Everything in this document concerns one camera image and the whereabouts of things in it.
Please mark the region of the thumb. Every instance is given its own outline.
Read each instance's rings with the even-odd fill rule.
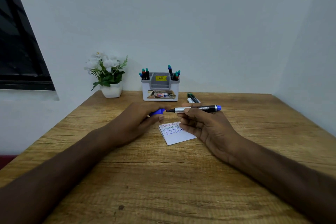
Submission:
[[[139,125],[139,130],[144,133],[149,127],[155,124],[158,121],[162,121],[164,119],[163,114],[153,115],[149,118],[146,118],[143,122]]]
[[[213,115],[202,111],[198,108],[185,108],[184,113],[191,119],[202,122],[206,126],[210,126]]]

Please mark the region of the hand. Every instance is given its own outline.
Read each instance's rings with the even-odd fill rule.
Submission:
[[[112,147],[130,143],[138,136],[145,133],[151,125],[163,122],[163,114],[147,117],[151,112],[160,108],[167,109],[165,103],[158,102],[134,102],[130,104],[118,117],[105,125],[102,129],[108,134]]]
[[[182,104],[186,106],[201,106],[204,103]],[[235,160],[235,152],[247,139],[240,136],[231,126],[221,111],[207,113],[197,108],[187,108],[181,117],[180,127],[199,138],[209,150],[224,162]]]

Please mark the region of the potted plant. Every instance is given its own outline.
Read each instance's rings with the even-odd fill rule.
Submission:
[[[92,90],[99,85],[106,98],[119,98],[123,90],[122,76],[125,73],[121,70],[127,65],[127,58],[128,56],[120,62],[117,57],[108,57],[99,52],[93,54],[84,67],[89,74],[93,74],[98,79],[93,83]]]

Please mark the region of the flower pot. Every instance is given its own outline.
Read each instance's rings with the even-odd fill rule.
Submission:
[[[110,87],[100,85],[100,89],[106,98],[119,98],[123,91],[123,81],[118,84],[111,84]]]

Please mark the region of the window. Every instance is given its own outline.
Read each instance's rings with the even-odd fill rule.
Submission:
[[[0,0],[0,89],[55,90],[21,0]]]

